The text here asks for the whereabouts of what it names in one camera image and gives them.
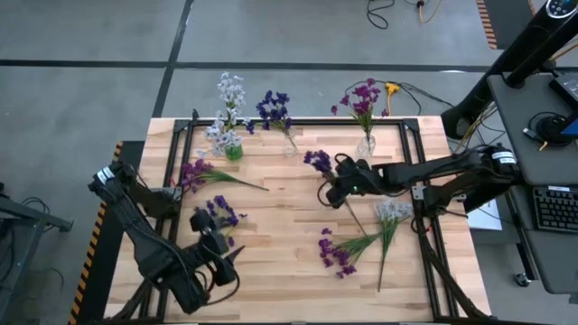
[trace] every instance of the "glass vase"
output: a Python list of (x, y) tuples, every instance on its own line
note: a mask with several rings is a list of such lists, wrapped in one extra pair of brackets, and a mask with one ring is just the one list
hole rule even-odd
[(291, 132), (285, 134), (283, 140), (283, 154), (286, 157), (293, 157), (297, 154), (297, 145), (295, 144), (295, 135)]
[(357, 149), (355, 149), (355, 155), (358, 159), (366, 159), (373, 155), (373, 151), (376, 149), (376, 138), (371, 135), (370, 137), (364, 136), (358, 144)]
[(243, 145), (230, 146), (225, 149), (225, 156), (232, 162), (241, 159), (243, 156)]

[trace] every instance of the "wooden table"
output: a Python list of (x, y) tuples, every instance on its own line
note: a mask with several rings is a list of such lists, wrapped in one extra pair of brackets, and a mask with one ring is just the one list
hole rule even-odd
[[(421, 116), (418, 119), (426, 158), (430, 160), (448, 155), (450, 152), (440, 117)], [(162, 185), (173, 121), (171, 118), (157, 118), (149, 126), (140, 172), (150, 187)], [(193, 134), (191, 162), (198, 158), (197, 149), (210, 148), (210, 143), (203, 136), (203, 129), (196, 128)], [(338, 242), (344, 237), (359, 235), (359, 229), (346, 209), (325, 208), (318, 202), (316, 191), (322, 184), (321, 175), (303, 163), (303, 154), (307, 150), (322, 149), (331, 156), (336, 153), (353, 155), (362, 132), (356, 126), (297, 126), (295, 132), (299, 152), (294, 157), (282, 155), (283, 137), (280, 134), (258, 130), (254, 135), (239, 131), (244, 136), (245, 155), (241, 161), (208, 158), (221, 170), (270, 191), (220, 183), (206, 186), (195, 195), (187, 193), (184, 196), (177, 238), (179, 246), (190, 245), (197, 239), (189, 226), (193, 208), (204, 206), (204, 201), (215, 195), (223, 195), (238, 213), (248, 214), (235, 232), (238, 245), (246, 245), (247, 248), (236, 261), (241, 286), (235, 296), (187, 315), (169, 294), (165, 321), (431, 320), (418, 239), (409, 222), (399, 226), (389, 248), (381, 292), (376, 290), (381, 254), (378, 241), (358, 261), (356, 274), (339, 280), (335, 276), (336, 269), (324, 268), (318, 247), (321, 230), (333, 229), (333, 240)], [(377, 138), (377, 147), (369, 163), (403, 161), (396, 127), (376, 126), (373, 135)], [(179, 142), (177, 164), (181, 161), (183, 137)], [(416, 162), (414, 141), (411, 137), (409, 140)], [(178, 171), (175, 167), (174, 179)], [(373, 206), (384, 199), (376, 196), (349, 198), (368, 232), (377, 231)], [(410, 201), (410, 197), (406, 194), (397, 200)], [(463, 213), (462, 204), (453, 203), (448, 209)], [(467, 220), (445, 215), (440, 217), (440, 221), (452, 275), (478, 308), (489, 313), (488, 298)], [(122, 308), (141, 280), (133, 258), (133, 245), (125, 235), (106, 316), (114, 315)], [(436, 277), (436, 285), (443, 311), (446, 311), (439, 277)], [(213, 299), (229, 293), (233, 287), (234, 284), (230, 284), (215, 289)]]

